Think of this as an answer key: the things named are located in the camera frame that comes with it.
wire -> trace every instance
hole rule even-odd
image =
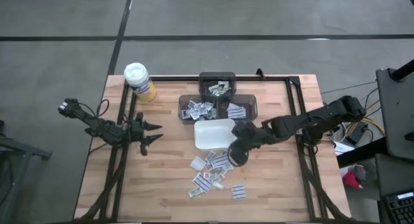
[[[122,115],[122,120],[124,122],[128,122],[128,117],[127,117],[127,115],[125,115],[125,113]]]
[[[108,108],[109,108],[109,100],[108,99],[104,99],[104,100],[102,100],[101,101],[101,103],[98,105],[98,107],[96,108],[96,113],[99,113],[99,111],[100,111],[100,109],[101,109],[101,106],[102,106],[102,104],[104,104],[104,102],[107,102],[108,104],[106,105],[106,108],[105,108],[105,111],[103,111],[102,113],[100,113],[99,115],[98,115],[98,117],[101,117],[103,114],[105,114],[106,113],[106,111],[108,111]]]
[[[331,93],[331,92],[335,92],[335,91],[342,91],[344,89],[350,89],[350,88],[358,87],[358,86],[361,86],[361,85],[368,85],[368,84],[373,84],[373,83],[376,83],[376,81],[374,81],[374,82],[366,82],[364,84],[352,85],[350,87],[344,87],[344,88],[335,89],[335,90],[332,90],[332,91],[325,91],[325,92],[322,92],[321,94]]]
[[[96,116],[95,112],[94,112],[94,111],[92,111],[92,109],[91,109],[88,105],[83,104],[83,103],[81,103],[81,102],[78,102],[78,104],[79,104],[79,105],[82,105],[82,106],[84,106],[84,107],[86,107],[87,109],[89,109],[89,111],[91,111],[91,113],[92,113],[92,116],[93,116],[94,118],[97,118],[97,116]]]
[[[349,137],[349,130],[351,128],[353,128],[354,125],[357,124],[357,123],[359,123],[359,122],[353,122],[353,123],[350,123],[350,124],[347,125],[347,127],[345,128],[345,136],[346,137]]]
[[[371,107],[373,107],[375,104],[377,104],[380,100],[375,101],[373,104],[371,104],[369,107],[367,107],[365,110],[367,111],[368,109],[370,109]]]
[[[343,123],[341,123],[340,125],[342,126],[342,135],[343,135],[342,136],[342,139],[341,140],[336,140],[336,133],[338,132],[338,131],[336,131],[332,135],[332,138],[331,138],[332,141],[341,142],[341,141],[345,140],[345,137],[346,137],[346,135],[345,135],[346,127],[345,127],[345,124],[343,124]]]
[[[131,143],[131,141],[132,141],[132,138],[131,138],[131,128],[132,128],[132,125],[130,125],[130,123],[131,123],[131,120],[129,120],[129,118],[127,118],[127,121],[126,122],[124,122],[122,125],[121,125],[121,129],[123,129],[124,128],[124,126],[127,124],[127,127],[125,128],[125,130],[124,130],[124,133],[126,133],[126,135],[127,135],[127,137],[128,137],[128,142],[127,142],[127,144],[129,145],[130,143]]]
[[[88,156],[89,156],[89,155],[91,155],[91,153],[93,153],[94,151],[99,150],[100,148],[102,148],[102,147],[104,147],[104,146],[106,146],[106,145],[108,145],[108,142],[106,142],[105,144],[102,144],[102,145],[100,145],[100,146],[96,147],[95,149],[91,150],[91,151],[88,153]]]
[[[374,141],[374,133],[373,133],[373,131],[370,130],[369,128],[367,128],[366,130],[371,133],[371,140],[369,142],[373,142]]]
[[[385,136],[386,135],[386,132],[384,131],[384,129],[378,124],[378,123],[376,123],[374,120],[371,120],[370,118],[366,118],[366,117],[364,117],[363,119],[362,119],[362,122],[367,122],[367,123],[369,123],[369,124],[372,124],[372,125],[374,125],[378,130],[379,130],[379,132],[381,132],[381,134],[383,135],[383,136]]]
[[[377,90],[378,88],[375,88],[375,89],[373,89],[368,95],[367,95],[367,98],[365,99],[365,106],[364,106],[364,109],[366,110],[367,109],[367,103],[368,103],[368,98],[369,98],[369,96],[372,94],[372,93],[374,93],[376,90]]]
[[[102,104],[104,104],[104,102],[107,102],[107,103],[108,103],[108,105],[106,106],[105,111],[103,111],[102,113],[100,113],[100,114],[99,114],[99,110],[101,109],[101,106],[102,106]],[[105,113],[106,113],[106,111],[108,111],[108,109],[109,109],[109,100],[108,100],[108,99],[104,99],[104,100],[102,100],[102,101],[99,103],[98,107],[96,108],[96,112],[95,112],[95,111],[92,111],[92,109],[91,109],[88,105],[86,105],[86,104],[83,104],[83,103],[81,103],[81,102],[78,102],[78,104],[79,104],[79,105],[82,105],[83,107],[86,107],[89,111],[91,111],[92,116],[93,116],[94,118],[98,118],[98,117],[102,116],[102,115],[103,115],[103,114],[105,114]]]
[[[10,158],[8,155],[5,156],[6,157],[6,161],[8,162],[8,170],[10,172],[10,186],[8,187],[8,190],[5,194],[5,196],[2,198],[2,200],[0,201],[0,207],[3,205],[3,203],[6,201],[6,198],[8,197],[13,184],[14,184],[14,178],[13,178],[13,170],[12,170],[12,162],[10,161]]]
[[[334,144],[334,149],[335,149],[335,147],[336,147],[336,143],[335,143],[335,141],[333,141],[333,140],[321,140],[321,142],[329,142],[329,143],[331,143],[331,144]]]
[[[306,146],[306,148],[308,148],[308,151],[309,151],[309,150],[311,150],[311,146]],[[318,148],[318,146],[317,146],[317,145],[313,146],[313,148],[316,148],[316,150],[315,150],[315,152],[314,152],[314,155],[316,155],[316,153],[318,152],[319,148]]]
[[[381,109],[381,107],[379,107],[377,110],[375,110],[374,112],[372,112],[371,114],[369,114],[369,115],[366,115],[365,117],[369,117],[370,115],[373,115],[374,113],[376,113],[377,111],[380,111],[380,109]]]

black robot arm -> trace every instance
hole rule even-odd
[[[234,166],[248,160],[248,152],[263,144],[275,144],[298,133],[301,143],[317,144],[323,133],[342,122],[358,122],[365,116],[365,109],[355,97],[343,96],[329,105],[297,116],[275,117],[262,122],[257,128],[251,122],[238,122],[232,133],[237,137],[229,147],[229,159]]]
[[[136,118],[129,121],[128,125],[123,128],[122,126],[117,126],[113,121],[104,120],[85,112],[79,101],[74,98],[66,98],[58,108],[58,111],[65,117],[81,120],[89,126],[89,128],[85,129],[86,133],[92,137],[100,137],[113,147],[122,147],[130,142],[141,142],[140,151],[144,156],[147,155],[146,146],[149,146],[162,136],[162,134],[152,136],[144,135],[145,130],[151,131],[159,129],[162,126],[143,121],[144,115],[142,113],[137,113]]]

black metal frame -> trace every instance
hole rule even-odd
[[[163,82],[163,81],[194,81],[194,82],[197,82],[197,81],[199,81],[199,78],[198,78],[198,76],[153,76],[152,80],[154,82]],[[297,96],[298,96],[298,104],[299,104],[299,107],[300,107],[300,111],[301,111],[301,113],[306,112],[305,102],[304,102],[303,94],[302,94],[302,90],[301,90],[300,78],[298,76],[268,76],[268,77],[265,77],[263,75],[263,72],[261,72],[261,70],[258,70],[256,76],[236,76],[236,80],[237,81],[242,81],[242,82],[249,82],[249,81],[284,82],[285,85],[286,85],[287,96],[288,96],[288,101],[289,101],[289,106],[290,106],[290,112],[291,112],[292,115],[296,115],[296,107],[295,107],[295,101],[294,101],[293,91],[292,91],[292,86],[294,86],[296,88],[296,92],[297,92]],[[125,83],[124,84],[124,90],[122,92],[120,109],[119,109],[119,112],[118,112],[117,124],[122,123],[122,116],[125,112],[125,103],[126,103],[126,100],[127,100],[128,90],[129,90],[129,86]],[[131,97],[131,105],[130,105],[130,108],[129,108],[129,116],[128,116],[129,120],[131,120],[134,116],[135,104],[136,104],[136,96],[133,94],[132,97]],[[305,199],[306,199],[306,203],[307,203],[307,210],[308,210],[308,213],[309,213],[309,219],[310,219],[311,222],[313,222],[313,221],[314,222],[319,222],[319,221],[322,221],[322,220],[323,221],[332,221],[332,219],[328,218],[325,203],[323,202],[322,197],[318,193],[317,193],[317,196],[318,196],[319,208],[321,210],[321,217],[320,218],[316,217],[315,208],[314,208],[313,201],[312,201],[311,186],[309,184],[310,181],[307,179],[307,177],[305,176],[305,172],[304,172],[305,167],[308,168],[308,166],[306,164],[306,161],[305,161],[304,149],[303,149],[303,146],[301,144],[298,144],[298,143],[297,143],[297,148],[298,148],[299,164],[300,164],[301,174],[302,174],[302,178],[303,178],[303,189],[305,191]],[[124,179],[128,149],[129,149],[128,146],[124,146],[122,148],[121,159],[120,159],[118,168],[117,168],[115,173],[113,173],[113,172],[114,172],[114,169],[115,169],[115,159],[116,159],[116,156],[117,156],[117,153],[118,153],[118,149],[113,148],[112,151],[111,151],[111,156],[109,158],[109,166],[108,166],[108,170],[107,170],[107,178],[106,178],[104,190],[103,190],[102,194],[100,195],[100,197],[95,202],[95,204],[91,207],[91,208],[93,208],[93,212],[89,216],[89,217],[93,218],[95,216],[95,214],[97,213],[98,209],[100,209],[99,218],[98,219],[93,219],[93,220],[91,220],[91,219],[85,219],[85,220],[74,219],[73,223],[108,223],[108,222],[117,222],[118,221],[119,204],[120,204],[120,199],[121,199],[121,195],[122,195],[122,183],[123,183],[123,179]],[[313,148],[308,148],[308,151],[309,151],[309,155],[307,155],[307,156],[309,156],[310,164],[311,164],[310,171],[313,174],[314,179],[320,185],[320,175],[319,175],[319,169],[318,169],[318,164],[316,162],[316,156],[315,156],[314,149]],[[114,194],[113,211],[112,211],[111,217],[107,218],[108,197],[109,197],[110,191],[113,189],[115,184],[116,184],[116,190],[115,190],[115,194]]]
[[[33,146],[29,146],[23,143],[20,143],[14,139],[0,135],[0,148],[5,148],[6,150],[0,150],[2,154],[6,154],[5,157],[9,155],[22,157],[22,160],[19,165],[17,173],[14,175],[14,180],[11,184],[10,191],[5,194],[6,199],[3,203],[2,212],[0,213],[0,223],[9,223],[10,217],[12,215],[14,206],[16,204],[17,195],[23,185],[25,174],[29,163],[32,159],[32,156],[41,157],[43,160],[49,160],[52,152],[44,151]]]

wooden table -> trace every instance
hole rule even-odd
[[[321,107],[316,76],[299,77],[306,110]],[[123,84],[123,76],[108,77],[103,97],[111,105],[103,118],[116,121]],[[198,83],[155,82],[155,87],[156,98],[148,103],[137,102],[135,110],[143,112],[148,122],[163,125],[150,135],[163,133],[164,136],[148,148],[146,157],[140,154],[139,142],[130,146],[119,221],[309,220],[294,137],[251,151],[246,165],[226,174],[224,190],[212,189],[208,194],[189,198],[188,191],[195,188],[192,179],[197,174],[190,163],[195,156],[204,158],[207,153],[195,147],[193,125],[184,125],[179,120],[177,102],[180,95],[197,94]],[[258,118],[254,123],[257,126],[263,120],[290,114],[283,82],[238,82],[237,94],[256,96]],[[94,139],[92,148],[102,142]],[[333,146],[324,143],[318,147],[316,158],[322,186],[336,206],[350,216]],[[110,146],[106,146],[89,157],[75,218],[82,216],[103,190],[110,152]],[[245,185],[247,198],[233,201],[230,187],[238,184]],[[312,196],[318,210],[316,194],[313,192]],[[112,200],[108,206],[110,215]]]

gray floor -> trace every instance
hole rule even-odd
[[[0,0],[0,36],[115,36],[125,2]],[[413,13],[409,0],[134,0],[125,34],[414,34]],[[57,106],[67,97],[98,105],[113,48],[110,41],[0,42],[6,134],[54,152],[49,162],[33,161],[16,223],[71,219],[91,138]],[[407,39],[123,42],[115,74],[131,62],[151,74],[252,74],[262,68],[267,74],[317,74],[327,92],[371,82],[376,69],[400,67],[413,51],[414,40]],[[375,87],[325,93],[323,99],[363,98]],[[376,99],[374,94],[369,104]],[[372,118],[382,123],[380,112]],[[347,193],[356,219],[377,219],[375,195]],[[362,198],[371,200],[360,203]]]

